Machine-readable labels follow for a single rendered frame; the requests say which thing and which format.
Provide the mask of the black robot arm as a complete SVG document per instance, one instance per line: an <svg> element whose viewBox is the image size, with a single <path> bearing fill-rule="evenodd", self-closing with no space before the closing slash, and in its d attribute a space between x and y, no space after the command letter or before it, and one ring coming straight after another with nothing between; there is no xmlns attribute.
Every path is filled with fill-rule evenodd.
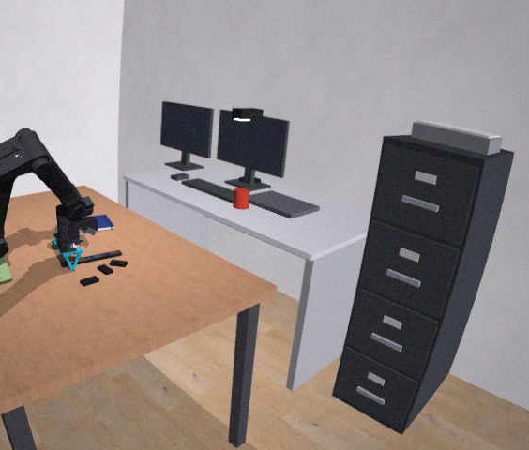
<svg viewBox="0 0 529 450"><path fill-rule="evenodd" d="M98 230L98 220L94 216L87 217L94 210L92 200L89 196L80 196L43 145L37 133L28 127L0 143L0 258L9 250L4 226L13 184L18 176L27 173L34 173L62 203L56 206L57 222L74 221L68 225L69 240L80 239L79 229L93 236Z"/></svg>

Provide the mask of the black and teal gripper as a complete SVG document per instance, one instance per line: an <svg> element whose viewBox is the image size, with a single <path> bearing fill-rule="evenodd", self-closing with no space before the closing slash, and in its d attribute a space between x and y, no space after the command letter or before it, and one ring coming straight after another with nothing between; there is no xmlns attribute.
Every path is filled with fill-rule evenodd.
<svg viewBox="0 0 529 450"><path fill-rule="evenodd" d="M70 247L71 244L75 244L75 246L76 246L76 245L79 245L81 243L80 239L69 240L68 225L71 225L73 223L74 223L74 221L71 222L71 223L67 223L67 224L62 224L62 223L58 223L57 222L57 230L58 230L58 232L54 233L55 239L53 239L53 242L55 243L57 249L59 250L62 258L66 259L70 270L74 270L76 268L78 260L80 259L81 255L83 253L83 249L81 247L80 248ZM72 255L72 254L78 254L78 255L76 255L76 258L75 258L75 261L74 261L73 265L70 263L70 261L68 259L68 255Z"/></svg>

